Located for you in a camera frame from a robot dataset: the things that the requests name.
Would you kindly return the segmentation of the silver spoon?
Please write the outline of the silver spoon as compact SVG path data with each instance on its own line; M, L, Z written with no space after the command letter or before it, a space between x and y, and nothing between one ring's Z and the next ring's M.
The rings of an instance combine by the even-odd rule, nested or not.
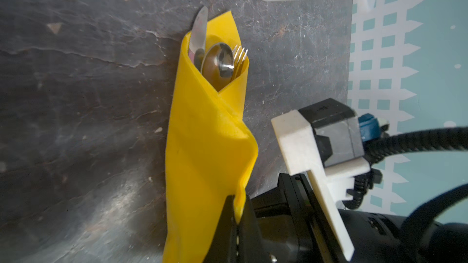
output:
M217 43L206 53L201 68L202 76L216 90L227 86L234 73L234 55L229 45Z

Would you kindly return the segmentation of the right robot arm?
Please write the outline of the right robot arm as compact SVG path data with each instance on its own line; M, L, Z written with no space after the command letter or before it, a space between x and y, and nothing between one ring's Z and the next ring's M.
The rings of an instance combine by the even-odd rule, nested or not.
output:
M304 174L280 174L277 186L252 199L272 263L344 263L346 258ZM465 263L468 226L339 210L354 251L352 263Z

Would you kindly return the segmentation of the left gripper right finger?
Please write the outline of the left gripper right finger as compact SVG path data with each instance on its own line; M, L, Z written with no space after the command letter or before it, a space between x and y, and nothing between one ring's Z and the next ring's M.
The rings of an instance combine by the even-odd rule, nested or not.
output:
M257 218L249 198L246 199L243 215L238 226L238 263L270 263L265 250Z

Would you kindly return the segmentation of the silver table knife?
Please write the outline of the silver table knife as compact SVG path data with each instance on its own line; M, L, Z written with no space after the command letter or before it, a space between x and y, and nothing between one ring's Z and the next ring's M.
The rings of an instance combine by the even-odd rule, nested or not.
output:
M203 6L194 20L188 47L188 56L199 71L201 71L202 61L205 56L207 23L208 8Z

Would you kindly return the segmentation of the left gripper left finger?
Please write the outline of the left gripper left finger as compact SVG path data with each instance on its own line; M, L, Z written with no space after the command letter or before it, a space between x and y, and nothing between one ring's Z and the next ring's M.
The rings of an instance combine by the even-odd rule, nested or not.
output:
M237 262L238 227L234 213L234 196L227 196L210 248L203 263Z

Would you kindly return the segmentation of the silver fork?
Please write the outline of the silver fork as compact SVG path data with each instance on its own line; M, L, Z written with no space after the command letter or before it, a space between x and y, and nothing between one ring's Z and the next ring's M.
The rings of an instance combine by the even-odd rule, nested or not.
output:
M231 78L231 81L234 81L237 77L240 76L241 74L241 70L242 70L242 65L244 63L244 61L246 60L247 58L247 53L248 53L248 49L240 46L240 45L236 45L234 47L234 51L233 51L233 54L234 54L234 71L232 73L232 78Z

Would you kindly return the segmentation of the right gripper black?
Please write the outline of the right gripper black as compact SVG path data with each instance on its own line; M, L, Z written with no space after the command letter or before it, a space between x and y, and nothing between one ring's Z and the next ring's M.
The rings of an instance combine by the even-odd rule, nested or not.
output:
M304 174L280 174L277 186L252 204L272 263L347 261Z

